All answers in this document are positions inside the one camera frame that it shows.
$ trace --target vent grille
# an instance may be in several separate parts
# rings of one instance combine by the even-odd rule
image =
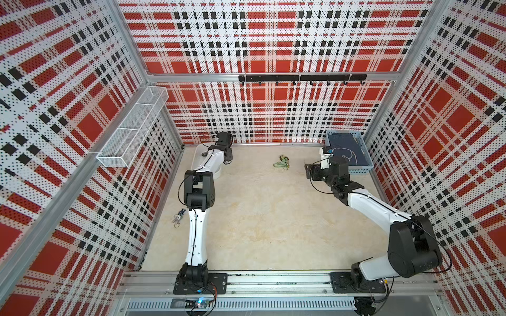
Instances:
[[[130,311],[182,310],[184,299],[132,299]],[[343,310],[355,309],[354,297],[218,298],[215,310]]]

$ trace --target white wire basket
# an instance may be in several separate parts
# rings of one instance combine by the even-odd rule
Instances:
[[[167,89],[150,86],[106,142],[97,159],[105,167],[128,168],[168,99]]]

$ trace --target marble floor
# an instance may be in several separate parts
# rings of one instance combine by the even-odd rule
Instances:
[[[171,222],[184,207],[177,191],[194,151],[185,148],[144,271],[177,271],[185,261],[188,214],[179,228]],[[272,166],[281,154],[289,157],[289,170]],[[318,147],[233,147],[233,157],[215,179],[207,227],[209,269],[349,269],[387,251],[387,235],[378,226],[306,179],[304,164],[320,159]],[[378,196],[369,174],[352,180]],[[315,187],[330,192],[322,182]]]

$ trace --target red plaid pattern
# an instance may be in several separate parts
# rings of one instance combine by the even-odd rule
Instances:
[[[1,260],[140,84],[102,0],[5,3]],[[138,264],[176,154],[157,122],[133,167],[98,168],[0,314],[107,315],[123,271]]]
[[[506,306],[505,38],[504,3],[452,1],[369,142],[392,205],[430,218],[452,255],[438,279],[456,314]]]
[[[397,71],[432,4],[118,2],[154,74]]]
[[[183,141],[198,144],[224,130],[238,143],[322,142],[329,128],[365,132],[390,83],[158,85],[167,87],[167,108]]]

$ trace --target robotic arm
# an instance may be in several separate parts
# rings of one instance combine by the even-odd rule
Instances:
[[[325,181],[336,198],[370,218],[389,236],[384,256],[352,265],[350,277],[356,290],[368,292],[383,278],[409,278],[442,263],[438,244],[430,237],[434,231],[427,218],[401,212],[374,197],[364,186],[350,180],[345,158],[320,153],[321,164],[305,165],[306,177]]]
[[[232,161],[232,142],[232,134],[220,132],[214,145],[197,146],[192,170],[185,172],[183,199],[189,209],[190,238],[186,262],[176,278],[174,294],[199,293],[208,287],[207,216],[215,203],[214,179],[220,176],[223,165]]]

